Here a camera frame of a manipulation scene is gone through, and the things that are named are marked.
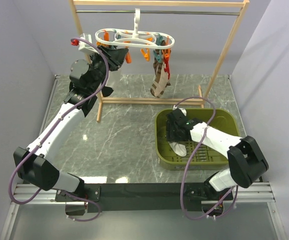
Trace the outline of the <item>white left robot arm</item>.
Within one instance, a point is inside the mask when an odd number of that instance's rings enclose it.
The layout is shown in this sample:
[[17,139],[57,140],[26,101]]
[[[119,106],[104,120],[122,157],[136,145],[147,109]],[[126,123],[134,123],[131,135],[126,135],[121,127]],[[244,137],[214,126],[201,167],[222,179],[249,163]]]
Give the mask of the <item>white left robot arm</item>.
[[71,200],[79,201],[86,196],[85,182],[78,176],[58,170],[51,161],[67,140],[71,131],[89,114],[97,101],[96,91],[104,97],[113,88],[104,83],[110,72],[123,65],[129,50],[99,46],[91,61],[76,60],[70,69],[69,92],[56,117],[41,135],[26,148],[18,147],[13,153],[18,177],[41,190],[66,191]]

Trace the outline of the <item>white plastic clip hanger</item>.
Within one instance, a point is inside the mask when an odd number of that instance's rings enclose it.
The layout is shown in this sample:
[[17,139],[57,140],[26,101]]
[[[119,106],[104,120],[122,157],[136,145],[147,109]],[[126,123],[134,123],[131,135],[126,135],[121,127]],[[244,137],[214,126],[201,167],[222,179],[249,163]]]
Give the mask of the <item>white plastic clip hanger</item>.
[[136,8],[133,29],[103,28],[95,33],[97,42],[107,46],[166,50],[175,45],[175,39],[163,32],[140,31],[141,10]]

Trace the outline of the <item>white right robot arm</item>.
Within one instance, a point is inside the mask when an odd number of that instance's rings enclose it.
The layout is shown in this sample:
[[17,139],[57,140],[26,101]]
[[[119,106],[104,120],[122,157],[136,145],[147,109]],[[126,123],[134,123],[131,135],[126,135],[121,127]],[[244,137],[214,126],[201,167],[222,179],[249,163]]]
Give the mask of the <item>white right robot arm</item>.
[[197,195],[203,194],[207,200],[214,200],[222,191],[234,186],[247,189],[268,169],[257,141],[251,137],[244,138],[230,135],[209,126],[206,122],[187,117],[183,108],[174,108],[166,116],[166,140],[173,152],[184,157],[187,155],[184,142],[196,142],[220,153],[228,160],[228,168],[210,176]]

